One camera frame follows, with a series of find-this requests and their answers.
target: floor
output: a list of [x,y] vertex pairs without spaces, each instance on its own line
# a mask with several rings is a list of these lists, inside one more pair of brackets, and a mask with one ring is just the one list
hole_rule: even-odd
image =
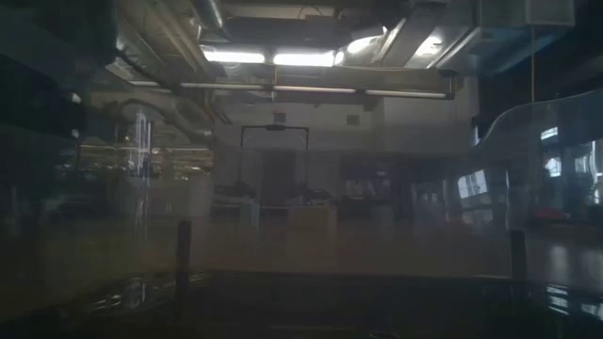
[[[35,242],[7,242],[0,319],[141,272],[172,271],[177,218],[153,218],[135,234],[128,219],[49,226]],[[508,237],[442,225],[340,220],[334,232],[290,229],[284,217],[259,227],[238,218],[192,220],[194,269],[421,277],[510,276]],[[603,291],[603,242],[596,229],[531,230],[529,277]]]

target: white wall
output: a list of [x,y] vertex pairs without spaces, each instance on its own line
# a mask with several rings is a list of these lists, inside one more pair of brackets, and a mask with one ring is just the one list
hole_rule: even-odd
[[[453,101],[383,98],[373,112],[360,105],[225,105],[235,125],[217,126],[216,137],[237,146],[239,125],[272,124],[279,112],[286,113],[287,126],[310,127],[310,150],[463,153],[471,147],[470,121],[478,109],[478,80],[466,78]],[[357,115],[359,125],[348,126],[348,115]],[[279,140],[270,146],[299,149],[294,143]]]
[[465,79],[453,101],[384,98],[378,108],[375,130],[385,151],[464,153],[472,145],[471,118],[479,109],[478,80]]
[[[235,124],[216,125],[215,136],[220,149],[214,148],[214,180],[216,183],[232,183],[237,177],[240,125],[272,124],[274,112],[286,113],[287,126],[310,127],[309,185],[335,194],[340,156],[345,152],[466,152],[473,139],[470,120],[478,112],[478,103],[478,81],[468,78],[454,101],[384,98],[373,112],[366,112],[359,105],[225,105],[224,112]],[[359,116],[359,126],[347,125],[349,114]],[[270,140],[269,134],[265,139],[252,142],[266,148],[300,150],[303,146],[298,137]],[[251,163],[253,161],[244,166],[249,167],[246,169],[250,171],[248,174],[261,176],[257,173],[261,166]],[[298,159],[298,182],[304,175],[303,166]]]

